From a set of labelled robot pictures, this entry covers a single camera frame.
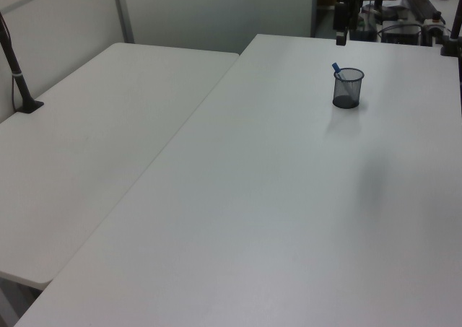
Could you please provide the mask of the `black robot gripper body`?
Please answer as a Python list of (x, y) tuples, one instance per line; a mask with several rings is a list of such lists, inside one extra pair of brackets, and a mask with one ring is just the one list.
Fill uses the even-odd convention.
[(335, 31), (348, 30), (349, 18), (353, 14), (358, 15), (362, 7), (362, 0), (336, 0), (334, 7), (334, 23)]

